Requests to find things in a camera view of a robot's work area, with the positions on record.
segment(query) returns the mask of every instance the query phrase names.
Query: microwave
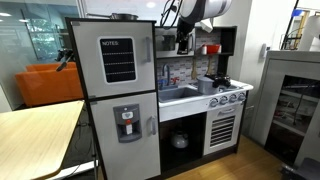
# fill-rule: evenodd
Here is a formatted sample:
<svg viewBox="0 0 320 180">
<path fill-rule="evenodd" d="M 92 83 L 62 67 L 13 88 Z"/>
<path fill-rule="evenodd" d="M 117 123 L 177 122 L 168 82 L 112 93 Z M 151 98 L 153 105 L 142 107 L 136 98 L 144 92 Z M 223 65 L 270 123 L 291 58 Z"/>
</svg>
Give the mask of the microwave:
<svg viewBox="0 0 320 180">
<path fill-rule="evenodd" d="M 182 57 L 193 56 L 196 47 L 195 29 L 189 33 L 188 46 L 185 51 L 180 51 L 179 43 L 176 43 L 177 28 L 173 27 L 169 30 L 164 28 L 155 28 L 155 42 L 156 42 L 156 57 L 157 58 L 170 58 L 170 57 Z"/>
</svg>

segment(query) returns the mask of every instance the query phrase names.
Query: pot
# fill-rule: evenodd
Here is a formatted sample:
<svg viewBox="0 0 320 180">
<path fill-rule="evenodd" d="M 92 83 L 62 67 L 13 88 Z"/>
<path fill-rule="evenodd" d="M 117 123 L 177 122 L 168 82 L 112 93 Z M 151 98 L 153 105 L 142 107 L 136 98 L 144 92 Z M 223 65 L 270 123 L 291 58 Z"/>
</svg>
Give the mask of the pot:
<svg viewBox="0 0 320 180">
<path fill-rule="evenodd" d="M 178 149 L 186 148 L 189 145 L 188 134 L 181 130 L 175 131 L 171 136 L 171 144 Z"/>
<path fill-rule="evenodd" d="M 123 14 L 123 13 L 112 13 L 111 15 L 102 15 L 102 14 L 91 14 L 87 13 L 87 16 L 96 16 L 96 17 L 105 17 L 109 19 L 119 19 L 119 20 L 137 20 L 137 15 L 132 14 Z"/>
<path fill-rule="evenodd" d="M 212 94 L 217 94 L 219 92 L 219 87 L 218 88 L 212 87 L 214 80 L 205 76 L 197 77 L 197 80 L 198 80 L 199 93 L 204 95 L 212 95 Z"/>
</svg>

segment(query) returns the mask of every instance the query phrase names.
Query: orange chair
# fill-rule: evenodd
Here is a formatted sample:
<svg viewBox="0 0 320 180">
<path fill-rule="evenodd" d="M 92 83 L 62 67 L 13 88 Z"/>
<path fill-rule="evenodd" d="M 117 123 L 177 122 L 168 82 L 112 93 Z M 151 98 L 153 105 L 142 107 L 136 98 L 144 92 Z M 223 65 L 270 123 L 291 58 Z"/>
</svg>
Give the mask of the orange chair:
<svg viewBox="0 0 320 180">
<path fill-rule="evenodd" d="M 56 72 L 59 63 L 26 66 L 27 72 L 15 75 L 25 104 L 28 107 L 83 99 L 74 62 Z"/>
</svg>

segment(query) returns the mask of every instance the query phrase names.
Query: ceiling light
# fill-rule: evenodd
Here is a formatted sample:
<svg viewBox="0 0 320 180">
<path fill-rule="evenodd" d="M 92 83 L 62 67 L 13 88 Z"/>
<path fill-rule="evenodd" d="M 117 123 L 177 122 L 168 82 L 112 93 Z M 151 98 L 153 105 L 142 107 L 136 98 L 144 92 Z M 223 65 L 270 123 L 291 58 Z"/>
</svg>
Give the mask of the ceiling light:
<svg viewBox="0 0 320 180">
<path fill-rule="evenodd" d="M 8 13 L 0 13 L 0 16 L 11 16 L 11 14 L 8 14 Z"/>
<path fill-rule="evenodd" d="M 147 7 L 148 8 L 154 8 L 154 7 L 156 7 L 156 3 L 155 2 L 148 2 L 147 3 Z"/>
<path fill-rule="evenodd" d="M 26 19 L 19 19 L 20 22 L 28 22 Z"/>
</svg>

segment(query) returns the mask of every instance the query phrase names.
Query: ice dispenser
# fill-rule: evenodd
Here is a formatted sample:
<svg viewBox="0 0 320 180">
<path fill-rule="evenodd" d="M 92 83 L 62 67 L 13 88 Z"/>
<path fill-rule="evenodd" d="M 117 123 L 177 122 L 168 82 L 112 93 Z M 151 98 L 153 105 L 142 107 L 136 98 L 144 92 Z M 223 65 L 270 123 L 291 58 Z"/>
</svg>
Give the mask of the ice dispenser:
<svg viewBox="0 0 320 180">
<path fill-rule="evenodd" d="M 120 143 L 130 143 L 142 137 L 139 104 L 113 108 Z"/>
</svg>

